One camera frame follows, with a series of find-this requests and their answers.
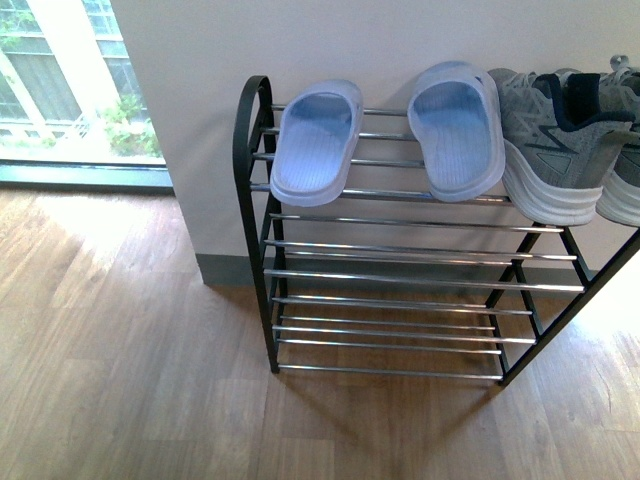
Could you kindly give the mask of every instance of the metal shoe rack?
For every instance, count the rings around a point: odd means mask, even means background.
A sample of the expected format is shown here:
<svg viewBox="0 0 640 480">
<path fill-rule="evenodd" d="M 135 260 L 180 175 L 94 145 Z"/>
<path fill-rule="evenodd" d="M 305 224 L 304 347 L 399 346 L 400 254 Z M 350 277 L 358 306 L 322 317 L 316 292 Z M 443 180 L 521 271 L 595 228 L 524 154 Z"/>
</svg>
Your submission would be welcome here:
<svg viewBox="0 0 640 480">
<path fill-rule="evenodd" d="M 273 104 L 269 79 L 265 76 L 251 77 L 240 98 L 233 138 L 235 183 L 267 354 L 274 373 L 281 369 L 303 369 L 451 377 L 506 385 L 640 249 L 639 229 L 604 268 L 593 275 L 568 227 L 537 223 L 524 226 L 454 223 L 348 214 L 335 216 L 314 213 L 310 208 L 303 209 L 302 214 L 283 213 L 282 205 L 269 193 L 269 185 L 264 180 L 268 182 L 276 151 L 278 128 L 275 119 L 283 109 L 283 105 Z M 384 121 L 391 116 L 406 116 L 406 113 L 365 109 L 365 115 Z M 407 134 L 360 134 L 360 142 L 380 140 L 415 141 Z M 421 174 L 424 172 L 421 162 L 402 159 L 354 159 L 352 166 L 356 165 L 358 168 L 387 169 L 390 172 L 420 168 Z M 256 196 L 263 198 L 258 202 Z M 417 202 L 424 204 L 425 208 L 442 207 L 428 193 L 420 191 L 346 188 L 340 197 L 340 201 L 347 204 L 361 200 L 383 202 L 385 205 Z M 508 197 L 496 195 L 485 195 L 463 203 L 456 204 L 454 208 L 511 207 Z M 259 212 L 256 211 L 258 204 L 261 205 Z M 519 236 L 515 243 L 512 242 L 514 245 L 519 242 L 519 246 L 512 252 L 502 252 L 378 245 L 373 241 L 366 245 L 298 241 L 285 236 L 290 223 L 321 223 L 327 230 L 345 225 L 359 229 L 410 228 L 424 231 L 425 238 L 429 238 L 428 232 L 434 229 L 463 230 L 473 235 L 490 232 L 492 235 Z M 533 253 L 538 239 L 547 235 L 560 239 L 566 255 Z M 296 267 L 304 265 L 296 262 L 297 259 L 310 258 L 320 267 Z M 528 267 L 537 261 L 570 263 L 576 273 L 575 284 L 527 281 L 525 264 Z M 389 265 L 388 270 L 394 273 L 388 274 L 385 269 L 380 273 L 380 268 L 367 270 L 368 265 Z M 404 274 L 410 271 L 409 267 L 417 265 L 426 265 L 427 268 L 452 265 L 454 269 L 464 265 L 474 272 L 481 269 L 493 269 L 488 271 L 495 272 L 497 267 L 499 270 L 493 281 L 487 281 L 486 276 L 474 280 L 474 276 L 468 275 L 469 270 L 465 270 L 467 273 L 462 278 Z M 373 290 L 373 296 L 370 288 L 362 290 L 362 295 L 343 296 L 341 290 L 336 289 L 345 283 L 353 287 L 377 285 L 378 289 Z M 334 290 L 325 293 L 325 288 L 331 289 L 332 286 Z M 429 296 L 416 297 L 415 293 L 389 298 L 387 292 L 392 287 L 401 287 L 400 290 L 406 287 L 407 292 L 423 288 L 427 293 L 437 288 L 473 289 L 484 292 L 481 297 L 484 301 L 458 303 L 443 301 L 437 296 L 433 301 Z M 517 300 L 520 307 L 500 305 L 506 292 L 511 295 L 504 297 Z M 549 294 L 564 294 L 569 298 L 559 314 L 543 319 L 535 299 Z M 332 309 L 338 309 L 338 313 L 334 314 Z M 448 316 L 455 321 L 448 323 Z M 520 327 L 513 330 L 515 322 L 520 322 Z M 512 331 L 517 335 L 505 333 Z M 358 354 L 335 353 L 345 349 Z M 408 360 L 400 364 L 401 368 L 388 368 L 384 361 L 376 360 L 370 353 L 360 352 L 406 353 Z M 430 360 L 434 357 L 442 359 L 442 356 L 444 360 L 437 360 L 436 368 L 430 367 Z M 364 364 L 350 364 L 354 358 L 363 359 Z"/>
</svg>

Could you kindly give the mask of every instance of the wooden floor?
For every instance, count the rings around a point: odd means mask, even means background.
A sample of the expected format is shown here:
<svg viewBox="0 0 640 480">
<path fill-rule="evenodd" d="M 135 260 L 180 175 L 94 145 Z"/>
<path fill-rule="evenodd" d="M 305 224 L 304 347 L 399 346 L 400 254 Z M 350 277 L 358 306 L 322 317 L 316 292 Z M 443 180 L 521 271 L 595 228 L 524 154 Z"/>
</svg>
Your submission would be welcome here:
<svg viewBox="0 0 640 480">
<path fill-rule="evenodd" d="M 0 191 L 0 245 L 0 478 L 640 479 L 637 258 L 501 390 L 272 375 L 173 198 Z"/>
</svg>

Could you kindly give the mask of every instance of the gray sneaker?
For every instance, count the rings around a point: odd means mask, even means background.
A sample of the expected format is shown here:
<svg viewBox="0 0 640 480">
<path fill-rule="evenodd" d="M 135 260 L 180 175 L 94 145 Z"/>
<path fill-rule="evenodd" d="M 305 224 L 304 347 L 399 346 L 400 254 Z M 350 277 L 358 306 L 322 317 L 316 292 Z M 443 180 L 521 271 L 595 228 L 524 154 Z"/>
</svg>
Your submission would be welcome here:
<svg viewBox="0 0 640 480">
<path fill-rule="evenodd" d="M 551 225 L 588 223 L 634 120 L 602 112 L 600 75 L 568 76 L 497 69 L 506 150 L 504 186 L 526 217 Z"/>
<path fill-rule="evenodd" d="M 629 110 L 636 116 L 631 130 L 640 133 L 640 71 L 629 67 L 625 56 L 611 59 L 613 72 L 600 79 L 603 110 Z M 605 218 L 640 227 L 640 135 L 626 143 L 596 205 Z"/>
</svg>

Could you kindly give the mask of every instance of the slipper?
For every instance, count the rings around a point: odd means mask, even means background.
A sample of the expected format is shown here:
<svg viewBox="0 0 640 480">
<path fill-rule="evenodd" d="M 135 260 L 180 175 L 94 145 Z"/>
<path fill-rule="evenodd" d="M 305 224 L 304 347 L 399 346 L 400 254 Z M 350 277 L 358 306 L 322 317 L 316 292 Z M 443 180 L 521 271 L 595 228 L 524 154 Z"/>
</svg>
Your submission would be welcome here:
<svg viewBox="0 0 640 480">
<path fill-rule="evenodd" d="M 313 84 L 291 101 L 280 122 L 273 196 L 300 207 L 335 200 L 347 181 L 362 114 L 362 93 L 347 80 Z"/>
<path fill-rule="evenodd" d="M 416 82 L 407 116 L 436 199 L 470 200 L 501 179 L 498 90 L 485 71 L 466 62 L 429 68 Z"/>
</svg>

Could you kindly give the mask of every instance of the chrome rod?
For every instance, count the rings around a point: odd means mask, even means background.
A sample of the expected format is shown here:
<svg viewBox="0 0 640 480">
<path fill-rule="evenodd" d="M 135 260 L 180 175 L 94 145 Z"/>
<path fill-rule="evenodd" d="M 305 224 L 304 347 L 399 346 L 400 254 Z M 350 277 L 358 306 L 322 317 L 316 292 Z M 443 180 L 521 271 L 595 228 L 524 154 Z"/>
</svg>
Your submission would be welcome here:
<svg viewBox="0 0 640 480">
<path fill-rule="evenodd" d="M 275 153 L 254 153 L 254 160 L 261 160 L 265 162 L 272 162 L 275 158 Z M 424 168 L 423 160 L 365 160 L 361 158 L 351 159 L 351 165 L 360 167 L 391 167 L 391 168 Z"/>
<path fill-rule="evenodd" d="M 251 183 L 249 186 L 252 192 L 267 193 L 270 191 L 268 183 Z M 433 195 L 428 192 L 408 192 L 399 190 L 367 190 L 345 188 L 340 194 L 340 198 L 349 198 L 356 200 L 383 200 L 389 202 L 423 202 L 423 203 L 442 203 L 436 200 Z M 505 195 L 481 195 L 471 200 L 450 203 L 449 205 L 484 205 L 495 207 L 511 206 L 511 200 Z"/>
<path fill-rule="evenodd" d="M 264 135 L 279 135 L 280 129 L 277 127 L 266 127 L 261 129 Z M 358 138 L 362 140 L 393 140 L 401 142 L 415 142 L 416 137 L 410 133 L 374 133 L 360 132 Z"/>
<path fill-rule="evenodd" d="M 407 160 L 404 162 L 393 160 L 351 160 L 351 165 L 359 167 L 391 167 L 391 168 L 424 168 L 423 160 Z"/>
<path fill-rule="evenodd" d="M 362 280 L 381 283 L 407 283 L 412 285 L 431 285 L 443 287 L 489 288 L 499 290 L 517 290 L 534 292 L 571 292 L 582 293 L 582 285 L 545 285 L 508 282 L 475 282 L 469 280 L 434 280 L 429 278 L 397 277 L 391 275 L 367 275 L 360 273 L 303 272 L 296 270 L 274 270 L 267 268 L 265 275 L 278 278 L 314 278 L 320 280 Z"/>
<path fill-rule="evenodd" d="M 280 338 L 278 343 L 290 343 L 296 345 L 314 345 L 328 347 L 360 347 L 360 348 L 382 348 L 386 350 L 415 350 L 425 352 L 439 353 L 469 353 L 480 355 L 500 355 L 500 350 L 474 350 L 468 348 L 444 348 L 444 347 L 425 347 L 416 345 L 389 345 L 386 343 L 351 343 L 351 342 L 321 342 L 317 340 L 301 340 L 295 338 Z"/>
<path fill-rule="evenodd" d="M 478 257 L 490 259 L 522 259 L 522 260 L 559 260 L 573 262 L 577 259 L 575 255 L 556 255 L 544 253 L 522 253 L 522 252 L 487 252 L 481 250 L 451 250 L 444 248 L 421 248 L 402 247 L 392 245 L 352 245 L 339 243 L 313 243 L 313 242 L 289 242 L 285 240 L 267 239 L 266 245 L 274 247 L 294 247 L 294 248 L 318 248 L 327 250 L 358 250 L 363 252 L 380 253 L 410 253 L 415 255 L 453 257 L 453 259 L 475 259 Z"/>
<path fill-rule="evenodd" d="M 451 222 L 419 222 L 412 220 L 393 220 L 386 218 L 357 218 L 357 217 L 328 217 L 321 215 L 291 215 L 272 213 L 274 220 L 305 221 L 305 222 L 331 222 L 353 223 L 358 225 L 389 225 L 395 227 L 425 227 L 425 228 L 451 228 L 470 230 L 505 230 L 519 233 L 560 233 L 561 228 L 556 227 L 520 227 L 514 225 L 484 225 L 476 223 L 451 223 Z"/>
<path fill-rule="evenodd" d="M 289 370 L 317 370 L 325 372 L 372 373 L 382 375 L 405 375 L 414 377 L 459 378 L 464 380 L 501 381 L 502 375 L 481 375 L 475 373 L 417 372 L 413 370 L 380 370 L 374 368 L 323 367 L 319 365 L 290 365 L 281 363 L 280 368 Z"/>
<path fill-rule="evenodd" d="M 283 104 L 273 104 L 271 105 L 271 109 L 274 112 L 282 112 L 286 108 L 286 105 Z M 378 108 L 365 108 L 363 109 L 363 113 L 365 115 L 382 115 L 386 117 L 406 117 L 406 110 L 385 110 Z"/>
<path fill-rule="evenodd" d="M 273 297 L 273 301 L 285 305 L 331 305 L 341 307 L 366 307 L 379 309 L 420 310 L 428 312 L 474 313 L 479 315 L 531 315 L 529 310 L 503 310 L 484 305 L 441 302 L 409 302 L 366 298 L 324 297 L 314 295 L 290 295 Z"/>
<path fill-rule="evenodd" d="M 367 337 L 414 338 L 441 342 L 520 343 L 525 345 L 533 345 L 536 343 L 535 339 L 532 338 L 486 337 L 479 335 L 462 336 L 446 335 L 443 333 L 385 332 L 382 330 L 337 330 L 332 328 L 291 327 L 284 325 L 273 325 L 271 328 L 277 332 L 331 333 L 334 335 L 363 335 Z"/>
<path fill-rule="evenodd" d="M 438 257 L 413 257 L 402 256 L 394 257 L 390 255 L 360 255 L 355 253 L 326 253 L 326 252 L 302 252 L 287 251 L 287 258 L 338 258 L 354 259 L 354 260 L 372 260 L 378 262 L 395 262 L 395 263 L 421 263 L 423 265 L 443 264 L 443 265 L 482 265 L 489 267 L 508 267 L 511 265 L 509 261 L 492 261 L 492 260 L 466 260 L 466 259 L 447 259 Z"/>
<path fill-rule="evenodd" d="M 482 325 L 449 325 L 438 323 L 412 323 L 412 322 L 389 322 L 389 321 L 377 321 L 377 320 L 351 320 L 347 318 L 324 318 L 324 317 L 301 317 L 301 316 L 289 316 L 283 315 L 280 317 L 282 320 L 299 321 L 299 322 L 327 322 L 327 323 L 343 323 L 354 325 L 388 325 L 394 327 L 416 327 L 416 328 L 438 328 L 448 330 L 479 330 L 489 331 L 495 330 L 492 326 Z"/>
</svg>

